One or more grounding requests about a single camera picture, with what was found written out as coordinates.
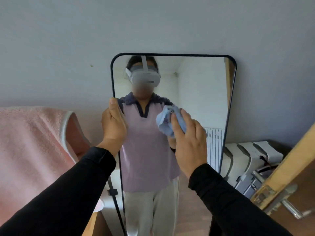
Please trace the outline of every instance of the white radiator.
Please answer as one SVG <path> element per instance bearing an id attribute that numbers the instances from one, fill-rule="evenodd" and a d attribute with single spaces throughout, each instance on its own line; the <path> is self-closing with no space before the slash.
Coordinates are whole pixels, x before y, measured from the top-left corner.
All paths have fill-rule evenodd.
<path id="1" fill-rule="evenodd" d="M 208 164 L 219 172 L 225 129 L 204 128 L 207 133 Z"/>

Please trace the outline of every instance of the pink towel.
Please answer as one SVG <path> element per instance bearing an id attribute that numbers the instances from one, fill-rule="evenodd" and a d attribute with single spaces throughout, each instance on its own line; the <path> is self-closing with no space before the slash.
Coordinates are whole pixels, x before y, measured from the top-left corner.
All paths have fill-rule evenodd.
<path id="1" fill-rule="evenodd" d="M 0 226 L 89 148 L 73 112 L 0 108 Z"/>

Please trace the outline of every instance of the dark hair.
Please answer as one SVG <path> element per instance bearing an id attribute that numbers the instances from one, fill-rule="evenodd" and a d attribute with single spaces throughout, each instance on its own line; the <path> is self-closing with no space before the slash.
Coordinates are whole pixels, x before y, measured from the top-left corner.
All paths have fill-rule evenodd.
<path id="1" fill-rule="evenodd" d="M 146 59 L 147 59 L 147 61 L 151 61 L 151 62 L 154 64 L 154 66 L 158 69 L 158 67 L 157 67 L 158 64 L 157 64 L 157 62 L 156 62 L 156 60 L 155 60 L 155 58 L 154 58 L 153 56 L 146 56 Z M 134 55 L 134 56 L 132 56 L 132 57 L 129 59 L 126 68 L 127 68 L 128 70 L 130 70 L 130 68 L 131 68 L 135 63 L 139 63 L 139 62 L 142 63 L 142 58 L 141 58 L 141 56 L 140 56 L 140 55 Z"/>

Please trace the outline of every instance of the floor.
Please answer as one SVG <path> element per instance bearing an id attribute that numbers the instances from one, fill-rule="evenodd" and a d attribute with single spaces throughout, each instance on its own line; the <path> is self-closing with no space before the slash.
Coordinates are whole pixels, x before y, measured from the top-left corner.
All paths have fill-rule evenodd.
<path id="1" fill-rule="evenodd" d="M 188 179 L 181 174 L 175 236 L 206 236 L 209 234 L 210 221 L 211 213 L 199 196 L 188 188 Z"/>

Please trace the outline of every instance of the white vr headset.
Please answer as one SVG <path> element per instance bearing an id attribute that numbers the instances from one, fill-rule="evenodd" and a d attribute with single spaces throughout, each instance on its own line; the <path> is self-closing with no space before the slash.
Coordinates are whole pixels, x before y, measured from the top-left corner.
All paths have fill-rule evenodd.
<path id="1" fill-rule="evenodd" d="M 149 85 L 152 87 L 157 87 L 161 80 L 161 75 L 159 69 L 154 66 L 148 66 L 147 59 L 144 55 L 141 56 L 142 65 L 136 65 L 128 70 L 126 68 L 126 73 L 128 75 L 129 81 L 132 85 Z"/>

